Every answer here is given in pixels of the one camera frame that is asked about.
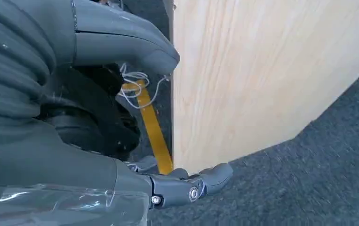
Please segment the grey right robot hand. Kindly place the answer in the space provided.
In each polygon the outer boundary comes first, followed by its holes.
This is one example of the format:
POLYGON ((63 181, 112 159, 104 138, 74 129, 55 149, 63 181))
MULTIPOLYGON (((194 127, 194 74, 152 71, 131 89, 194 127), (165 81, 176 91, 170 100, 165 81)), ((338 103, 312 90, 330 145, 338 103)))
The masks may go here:
POLYGON ((228 183, 228 163, 162 175, 128 160, 140 133, 115 99, 122 61, 165 76, 180 56, 119 7, 0 0, 0 226, 145 226, 228 183))

